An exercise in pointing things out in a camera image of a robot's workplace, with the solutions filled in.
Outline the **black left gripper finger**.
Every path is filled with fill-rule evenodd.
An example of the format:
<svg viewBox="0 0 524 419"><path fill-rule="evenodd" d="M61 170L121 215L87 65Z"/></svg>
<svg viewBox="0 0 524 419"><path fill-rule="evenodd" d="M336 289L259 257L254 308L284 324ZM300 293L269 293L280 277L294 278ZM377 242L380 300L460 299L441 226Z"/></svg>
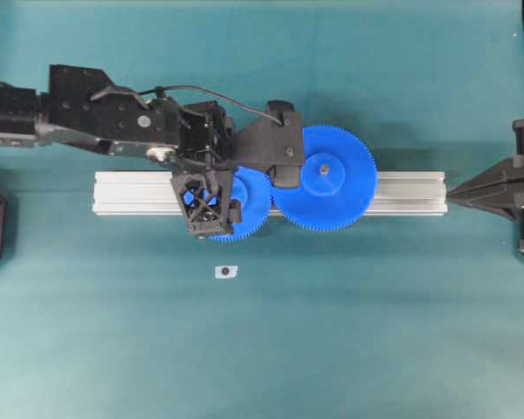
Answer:
<svg viewBox="0 0 524 419"><path fill-rule="evenodd" d="M231 198L223 206L223 219L225 225L242 223L242 204L238 199Z"/></svg>
<svg viewBox="0 0 524 419"><path fill-rule="evenodd" d="M233 225L225 225L223 206L231 199L234 172L207 170L180 174L170 180L183 214L187 231L195 238L230 235Z"/></svg>

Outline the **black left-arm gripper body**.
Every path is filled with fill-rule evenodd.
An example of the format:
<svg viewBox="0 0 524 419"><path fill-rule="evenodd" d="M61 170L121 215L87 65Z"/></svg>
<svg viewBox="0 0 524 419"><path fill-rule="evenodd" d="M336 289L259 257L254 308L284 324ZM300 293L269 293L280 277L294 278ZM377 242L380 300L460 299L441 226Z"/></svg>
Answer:
<svg viewBox="0 0 524 419"><path fill-rule="evenodd" d="M147 146L147 159L177 175L238 170L225 151L234 122L215 100L182 106L171 98L154 98L147 104L164 120L163 127L155 127L163 141Z"/></svg>

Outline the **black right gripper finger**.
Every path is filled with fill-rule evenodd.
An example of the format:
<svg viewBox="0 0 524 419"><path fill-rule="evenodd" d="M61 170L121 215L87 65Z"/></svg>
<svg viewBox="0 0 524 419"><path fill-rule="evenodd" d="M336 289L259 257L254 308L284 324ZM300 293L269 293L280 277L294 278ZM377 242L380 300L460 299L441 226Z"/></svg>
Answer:
<svg viewBox="0 0 524 419"><path fill-rule="evenodd" d="M448 195L464 195L493 187L506 187L521 181L524 181L524 162L515 163L513 158L506 158L450 190Z"/></svg>
<svg viewBox="0 0 524 419"><path fill-rule="evenodd" d="M468 209L481 210L511 221L519 221L524 217L524 206L515 200L516 195L508 192L490 195L472 196L470 194L451 192L447 196L449 203Z"/></svg>

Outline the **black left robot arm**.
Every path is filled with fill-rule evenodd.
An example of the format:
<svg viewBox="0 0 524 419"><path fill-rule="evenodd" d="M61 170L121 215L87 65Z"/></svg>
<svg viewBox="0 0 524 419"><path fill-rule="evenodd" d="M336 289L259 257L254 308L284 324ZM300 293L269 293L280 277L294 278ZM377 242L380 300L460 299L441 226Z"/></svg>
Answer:
<svg viewBox="0 0 524 419"><path fill-rule="evenodd" d="M237 168L224 160L231 123L215 101L182 105L155 89L140 95L99 69L53 65L39 93L0 81L0 147L52 143L167 168L189 233L228 236L241 220Z"/></svg>

